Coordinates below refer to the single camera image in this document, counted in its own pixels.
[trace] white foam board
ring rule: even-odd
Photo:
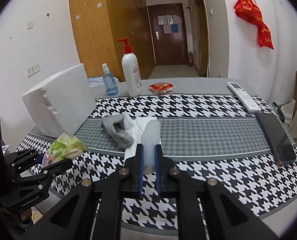
[[[83,64],[50,76],[22,99],[40,131],[56,138],[75,134],[96,108]]]

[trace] white wall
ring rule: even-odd
[[[225,0],[230,33],[229,78],[247,81],[268,103],[289,101],[297,70],[297,13],[287,0],[256,0],[274,50],[257,45],[257,28],[235,15]]]
[[[209,77],[227,78],[229,71],[229,27],[225,0],[204,0],[204,2],[209,31]],[[193,40],[198,41],[194,0],[189,0],[189,4],[193,9],[191,12]],[[195,59],[195,64],[198,65],[198,53],[195,53]]]
[[[34,21],[33,29],[26,30],[28,21]],[[24,70],[37,63],[41,71],[27,78]],[[10,151],[35,125],[21,95],[79,63],[68,0],[12,0],[7,5],[0,15],[0,114]]]
[[[157,5],[157,4],[166,4],[166,3],[182,3],[184,11],[184,20],[186,27],[186,38],[188,43],[188,51],[193,51],[193,42],[192,42],[192,29],[191,29],[191,19],[189,9],[186,9],[188,6],[188,0],[146,0],[146,5]]]

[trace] remote control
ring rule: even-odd
[[[237,95],[237,97],[241,100],[243,105],[250,113],[260,112],[261,108],[258,104],[253,100],[253,98],[239,86],[238,83],[228,82],[229,88]]]

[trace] snack bag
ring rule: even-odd
[[[50,145],[50,148],[44,154],[42,168],[66,158],[75,159],[86,150],[90,149],[76,136],[63,133]]]
[[[154,94],[164,94],[166,92],[171,91],[174,86],[170,83],[155,83],[153,85],[148,86],[148,89],[151,90]]]

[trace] red plastic bag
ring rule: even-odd
[[[273,48],[271,32],[269,28],[263,22],[262,12],[260,8],[253,3],[252,0],[238,0],[234,6],[235,14],[257,26],[257,33],[258,33],[258,44],[261,47],[269,47],[270,49]]]
[[[234,6],[235,14],[247,21],[248,23],[255,23],[255,14],[252,0],[238,0]]]
[[[271,38],[271,32],[264,23],[262,23],[261,26],[258,26],[257,32],[258,32],[259,46],[260,47],[265,46],[265,47],[269,47],[270,49],[274,49],[272,38]]]
[[[253,3],[253,1],[252,1],[252,6],[254,10],[253,24],[256,26],[262,26],[262,23],[263,23],[262,12],[260,8],[255,3]]]

